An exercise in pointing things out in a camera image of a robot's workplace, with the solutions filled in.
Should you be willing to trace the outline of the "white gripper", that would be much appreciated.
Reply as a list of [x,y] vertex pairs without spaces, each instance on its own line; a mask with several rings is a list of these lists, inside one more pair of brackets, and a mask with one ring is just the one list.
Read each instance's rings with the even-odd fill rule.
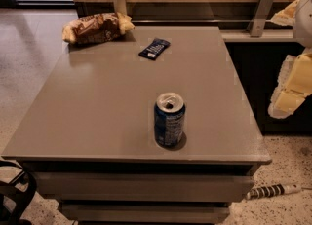
[[[292,26],[293,38],[306,48],[312,47],[312,0],[294,0],[270,21],[279,26]],[[312,94],[312,54],[287,55],[277,82],[268,114],[275,119],[285,119]]]

